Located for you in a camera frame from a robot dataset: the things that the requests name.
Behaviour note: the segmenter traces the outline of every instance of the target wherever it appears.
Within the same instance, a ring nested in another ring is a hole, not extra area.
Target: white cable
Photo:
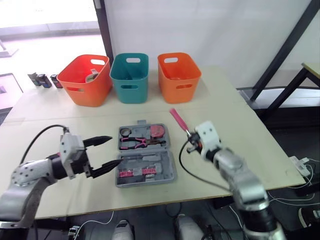
[[[310,184],[310,186],[312,185],[311,180],[312,180],[312,178],[314,177],[314,169],[313,169],[312,166],[309,165],[309,164],[306,164],[305,166],[307,166],[307,167],[309,167],[309,168],[311,169],[311,177],[310,177],[310,179],[309,179],[307,176],[305,176],[305,178],[308,179],[308,181],[306,182],[306,184],[304,184],[304,185],[302,185],[302,186],[294,186],[294,187],[288,186],[288,189],[300,189],[300,188],[305,187],[305,186],[308,185],[308,184]]]
[[[271,203],[272,201],[277,201],[277,200],[285,200],[285,201],[309,201],[309,200],[314,199],[314,197],[315,197],[315,194],[314,194],[314,193],[312,194],[312,197],[307,198],[307,199],[287,199],[287,198],[275,197],[274,199],[271,199],[271,200],[269,201],[269,203]]]
[[[240,221],[240,217],[238,216],[238,214],[236,213],[236,211],[232,208],[231,205],[229,205],[230,210],[234,213],[234,215],[236,216],[236,218],[238,219],[239,225],[241,227],[241,229],[244,229],[244,227],[242,226],[242,223]]]
[[[312,205],[318,205],[318,204],[320,204],[320,202],[310,203],[310,204],[292,204],[292,203],[287,203],[287,202],[284,202],[284,201],[280,201],[280,200],[278,200],[277,198],[274,198],[274,197],[271,195],[270,192],[268,192],[268,194],[269,194],[269,196],[270,196],[271,198],[273,198],[273,200],[275,200],[275,201],[277,201],[277,202],[279,202],[279,203],[285,204],[285,205],[290,205],[290,206],[312,206]],[[308,201],[308,200],[310,200],[310,199],[299,199],[299,200],[297,200],[297,199],[286,199],[286,201]]]
[[[97,224],[104,224],[104,225],[107,225],[111,222],[112,218],[114,217],[114,213],[115,211],[112,211],[112,215],[110,217],[110,220],[108,222],[100,222],[100,221],[95,221],[95,220],[89,220],[89,221],[85,221],[84,223],[82,223],[82,225],[80,226],[78,232],[76,233],[75,237],[74,237],[74,240],[76,240],[76,238],[78,237],[79,233],[80,233],[80,230],[81,228],[86,224],[86,223],[90,223],[90,222],[94,222],[94,223],[97,223]]]
[[[318,161],[318,160],[314,160],[314,159],[312,159],[312,158],[308,158],[309,160],[311,160],[311,161],[314,161],[314,162],[317,162],[317,163],[319,163],[320,161]]]

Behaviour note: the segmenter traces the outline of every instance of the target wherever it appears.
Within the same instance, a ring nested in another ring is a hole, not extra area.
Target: pink screwdriver handle
[[[185,132],[189,131],[187,124],[185,123],[185,121],[183,121],[183,119],[180,117],[180,115],[174,108],[171,108],[169,112],[174,117],[176,122],[179,124],[180,128],[182,128],[182,130],[184,130]]]

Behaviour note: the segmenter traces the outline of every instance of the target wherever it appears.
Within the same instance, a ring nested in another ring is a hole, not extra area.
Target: teal basket
[[[148,98],[149,58],[143,53],[121,53],[113,61],[110,77],[118,99],[141,104]]]

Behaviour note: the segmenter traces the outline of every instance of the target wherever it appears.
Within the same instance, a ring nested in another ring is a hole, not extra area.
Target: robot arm
[[[275,220],[269,207],[266,190],[259,178],[248,168],[245,161],[230,149],[223,148],[218,133],[210,121],[190,132],[187,125],[172,109],[171,114],[186,131],[192,147],[187,152],[197,151],[210,161],[229,183],[230,191],[244,222],[243,230],[249,240],[285,240],[281,225]]]
[[[46,159],[29,161],[18,166],[11,175],[8,189],[0,197],[0,229],[26,229],[32,226],[44,190],[65,177],[85,173],[96,178],[115,168],[121,160],[113,160],[93,169],[86,153],[112,139],[98,136],[82,141],[66,128],[60,139],[60,153]]]

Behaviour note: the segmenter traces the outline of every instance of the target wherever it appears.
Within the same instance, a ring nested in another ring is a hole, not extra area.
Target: gray tool case
[[[169,183],[174,181],[177,176],[174,157],[169,151],[168,128],[161,123],[146,123],[145,120],[139,120],[138,125],[119,128],[118,149],[120,154],[117,159],[123,160],[116,167],[115,172],[115,185],[118,188]],[[165,141],[165,143],[148,145],[145,148],[121,149],[121,147],[133,147],[139,144],[134,141],[122,142],[121,130],[130,129],[129,138],[146,138],[149,140],[151,139],[151,125],[164,127],[164,135],[153,139]]]

